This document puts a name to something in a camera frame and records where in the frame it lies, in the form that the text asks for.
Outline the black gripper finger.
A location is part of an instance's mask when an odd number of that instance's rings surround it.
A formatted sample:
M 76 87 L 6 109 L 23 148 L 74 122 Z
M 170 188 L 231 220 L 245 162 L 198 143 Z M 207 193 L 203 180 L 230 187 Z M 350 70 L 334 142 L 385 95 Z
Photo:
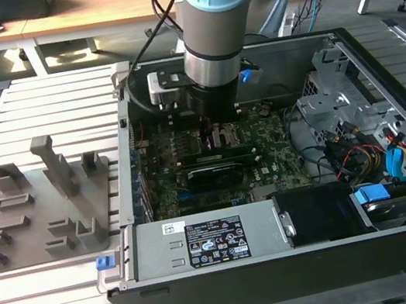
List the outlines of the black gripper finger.
M 199 118 L 199 136 L 201 138 L 202 150 L 212 150 L 212 123 L 208 117 Z
M 234 123 L 219 123 L 218 134 L 221 144 L 224 147 L 236 145 L 236 129 Z

